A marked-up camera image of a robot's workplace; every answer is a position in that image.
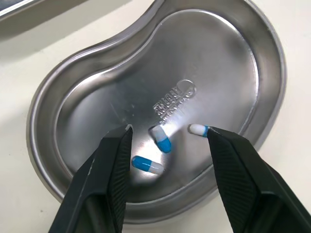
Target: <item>blue and white capsule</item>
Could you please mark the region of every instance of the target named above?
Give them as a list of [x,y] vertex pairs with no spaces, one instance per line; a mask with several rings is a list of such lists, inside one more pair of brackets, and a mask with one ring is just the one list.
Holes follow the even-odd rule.
[[139,170],[151,172],[157,175],[161,175],[164,172],[164,167],[162,164],[140,156],[135,156],[132,159],[132,165]]
[[149,130],[149,133],[160,151],[164,153],[171,152],[171,142],[160,125],[152,127]]
[[189,125],[189,132],[202,137],[207,137],[209,127],[207,125],[192,124]]

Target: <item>white capsule half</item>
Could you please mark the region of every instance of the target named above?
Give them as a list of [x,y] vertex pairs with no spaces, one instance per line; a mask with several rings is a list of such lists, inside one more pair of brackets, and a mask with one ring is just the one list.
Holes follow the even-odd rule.
[[171,152],[171,142],[160,125],[152,127],[149,130],[149,133],[160,151],[164,153]]
[[208,126],[192,124],[189,125],[189,132],[202,137],[207,137]]

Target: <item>medicine capsule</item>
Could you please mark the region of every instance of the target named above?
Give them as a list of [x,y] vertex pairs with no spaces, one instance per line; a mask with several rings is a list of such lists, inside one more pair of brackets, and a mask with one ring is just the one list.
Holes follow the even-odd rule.
[[166,136],[164,130],[160,125],[154,126],[149,130],[149,134],[154,139],[157,147],[164,153],[171,152],[171,142]]
[[208,126],[192,124],[189,126],[189,132],[202,137],[207,137]]
[[164,167],[162,164],[151,161],[150,159],[146,159],[140,156],[135,156],[132,159],[133,167],[142,170],[151,172],[153,174],[161,175],[164,171]]

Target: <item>stainless steel kidney dish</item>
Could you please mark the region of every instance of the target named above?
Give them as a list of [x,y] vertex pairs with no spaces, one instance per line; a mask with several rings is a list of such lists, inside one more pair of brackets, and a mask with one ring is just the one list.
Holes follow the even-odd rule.
[[[157,176],[131,168],[125,223],[169,219],[217,189],[208,142],[187,126],[234,131],[258,148],[285,81],[280,42],[252,2],[156,0],[128,29],[47,75],[30,108],[30,158],[61,200],[100,139],[132,124],[132,156],[161,163],[165,171]],[[168,154],[148,135],[158,124],[170,137]]]

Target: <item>white table surface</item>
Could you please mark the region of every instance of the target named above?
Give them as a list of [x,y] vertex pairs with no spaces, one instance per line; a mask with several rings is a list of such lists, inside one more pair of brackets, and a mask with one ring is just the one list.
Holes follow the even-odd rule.
[[[59,207],[37,177],[26,147],[27,113],[36,88],[63,59],[127,28],[151,2],[88,0],[67,5],[62,13],[59,5],[48,3],[0,22],[0,232],[47,232]],[[259,153],[310,212],[311,1],[254,2],[278,33],[288,68],[284,103]],[[171,223],[132,232],[191,230],[232,232],[219,196]]]

